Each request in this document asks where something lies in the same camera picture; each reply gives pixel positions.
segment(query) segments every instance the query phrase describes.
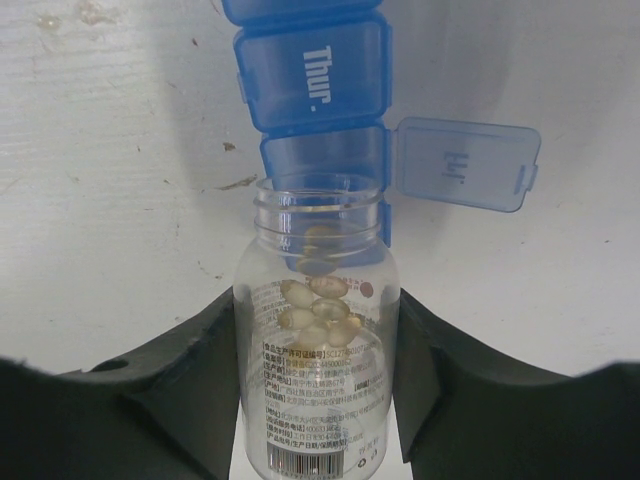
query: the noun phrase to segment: white table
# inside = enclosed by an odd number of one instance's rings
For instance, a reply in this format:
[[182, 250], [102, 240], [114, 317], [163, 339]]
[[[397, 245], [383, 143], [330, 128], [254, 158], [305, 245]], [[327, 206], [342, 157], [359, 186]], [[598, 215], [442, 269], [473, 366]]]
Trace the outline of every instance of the white table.
[[[530, 126], [517, 214], [402, 198], [403, 285], [488, 344], [579, 374], [640, 358], [640, 3], [387, 0], [395, 104]], [[253, 235], [260, 134], [220, 0], [0, 5], [0, 354], [91, 368], [215, 299]], [[376, 479], [410, 478], [397, 438]], [[242, 454], [232, 479], [252, 478]]]

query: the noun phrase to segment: clear plastic bottle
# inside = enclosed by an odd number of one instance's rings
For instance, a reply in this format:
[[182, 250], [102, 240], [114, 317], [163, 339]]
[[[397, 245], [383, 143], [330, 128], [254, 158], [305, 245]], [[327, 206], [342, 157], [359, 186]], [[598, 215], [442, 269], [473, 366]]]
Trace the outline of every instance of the clear plastic bottle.
[[387, 448], [400, 286], [381, 194], [351, 175], [258, 184], [234, 297], [245, 448], [267, 480], [364, 480]]

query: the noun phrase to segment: bottle neck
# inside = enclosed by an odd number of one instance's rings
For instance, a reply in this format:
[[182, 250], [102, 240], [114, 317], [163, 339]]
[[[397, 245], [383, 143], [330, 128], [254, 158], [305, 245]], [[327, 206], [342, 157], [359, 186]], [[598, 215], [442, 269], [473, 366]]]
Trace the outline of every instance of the bottle neck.
[[258, 239], [291, 255], [340, 256], [377, 241], [378, 204], [374, 180], [355, 175], [290, 175], [258, 184]]

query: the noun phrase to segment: pill organizer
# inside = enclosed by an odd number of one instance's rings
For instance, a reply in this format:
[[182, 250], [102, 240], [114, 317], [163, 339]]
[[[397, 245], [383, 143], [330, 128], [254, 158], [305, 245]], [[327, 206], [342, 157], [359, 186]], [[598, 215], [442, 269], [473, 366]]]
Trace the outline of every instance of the pill organizer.
[[[238, 82], [268, 176], [352, 173], [402, 194], [515, 212], [534, 185], [530, 128], [405, 118], [388, 128], [392, 30], [380, 1], [225, 0]], [[392, 207], [380, 204], [391, 243]]]

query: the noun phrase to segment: open lid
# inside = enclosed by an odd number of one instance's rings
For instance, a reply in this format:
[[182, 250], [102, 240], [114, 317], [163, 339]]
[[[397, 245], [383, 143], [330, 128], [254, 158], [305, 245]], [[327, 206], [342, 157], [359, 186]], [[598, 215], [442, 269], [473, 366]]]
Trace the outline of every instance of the open lid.
[[406, 118], [396, 186], [411, 197], [515, 212], [535, 182], [540, 145], [530, 128]]

